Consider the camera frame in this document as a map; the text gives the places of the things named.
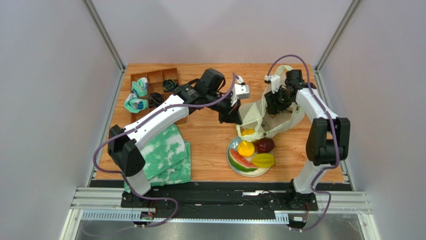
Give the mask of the yellow green fake starfruit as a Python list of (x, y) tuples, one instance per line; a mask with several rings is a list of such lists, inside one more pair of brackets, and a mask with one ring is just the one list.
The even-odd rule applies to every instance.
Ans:
[(276, 160), (270, 153), (259, 153), (252, 158), (251, 162), (258, 168), (270, 168), (275, 164)]

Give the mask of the yellow fake pear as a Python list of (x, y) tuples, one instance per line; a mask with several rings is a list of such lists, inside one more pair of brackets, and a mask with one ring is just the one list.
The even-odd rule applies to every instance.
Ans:
[(246, 158), (251, 157), (255, 151), (255, 145), (249, 141), (242, 140), (237, 146), (237, 152)]

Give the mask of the avocado print plastic bag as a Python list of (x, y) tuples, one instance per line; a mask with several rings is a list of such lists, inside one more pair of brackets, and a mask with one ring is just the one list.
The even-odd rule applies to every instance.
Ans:
[[(240, 106), (242, 125), (237, 125), (236, 130), (242, 140), (253, 142), (263, 138), (271, 139), (279, 133), (294, 128), (305, 117), (305, 111), (296, 103), (292, 103), (290, 106), (292, 113), (268, 114), (264, 94), (270, 91), (271, 85), (267, 84), (261, 94), (261, 99)], [(255, 134), (242, 136), (241, 132), (245, 129), (254, 129)]]

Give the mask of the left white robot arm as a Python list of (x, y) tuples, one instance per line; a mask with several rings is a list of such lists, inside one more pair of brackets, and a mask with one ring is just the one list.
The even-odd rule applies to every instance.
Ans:
[(146, 116), (123, 128), (115, 125), (109, 130), (108, 155), (134, 195), (143, 196), (151, 189), (143, 171), (146, 161), (141, 150), (167, 127), (203, 108), (218, 112), (220, 123), (242, 124), (239, 108), (241, 100), (250, 97), (250, 88), (241, 76), (234, 74), (230, 88), (223, 93), (220, 88), (225, 81), (222, 73), (208, 68), (200, 78), (179, 85)]

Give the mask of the dark red fake fruit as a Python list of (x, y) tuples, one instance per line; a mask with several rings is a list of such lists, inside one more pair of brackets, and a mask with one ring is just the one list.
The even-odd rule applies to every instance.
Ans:
[(269, 153), (275, 148), (275, 142), (271, 138), (262, 138), (257, 140), (254, 146), (258, 154)]

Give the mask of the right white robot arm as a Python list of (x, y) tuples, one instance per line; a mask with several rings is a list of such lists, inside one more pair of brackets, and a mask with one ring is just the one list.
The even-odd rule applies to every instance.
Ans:
[(266, 110), (270, 115), (277, 115), (297, 104), (309, 118), (307, 161), (292, 185), (297, 194), (311, 194), (324, 173), (337, 168), (340, 161), (347, 158), (351, 123), (326, 106), (316, 86), (303, 80), (301, 70), (293, 69), (285, 75), (285, 80), (276, 74), (265, 76), (264, 81), (271, 88), (264, 94)]

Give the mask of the yellow fake lemon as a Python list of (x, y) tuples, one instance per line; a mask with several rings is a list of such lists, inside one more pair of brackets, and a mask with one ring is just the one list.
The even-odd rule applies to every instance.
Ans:
[(242, 136), (251, 136), (251, 135), (253, 135), (253, 134), (255, 134), (256, 133), (256, 131), (254, 130), (254, 129), (244, 129), (242, 132), (241, 132), (241, 135)]

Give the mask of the fake watermelon slice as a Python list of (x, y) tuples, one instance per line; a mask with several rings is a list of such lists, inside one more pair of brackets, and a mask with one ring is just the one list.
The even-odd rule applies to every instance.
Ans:
[(254, 172), (258, 169), (255, 165), (241, 156), (234, 148), (231, 148), (227, 154), (229, 164), (236, 170), (244, 173)]

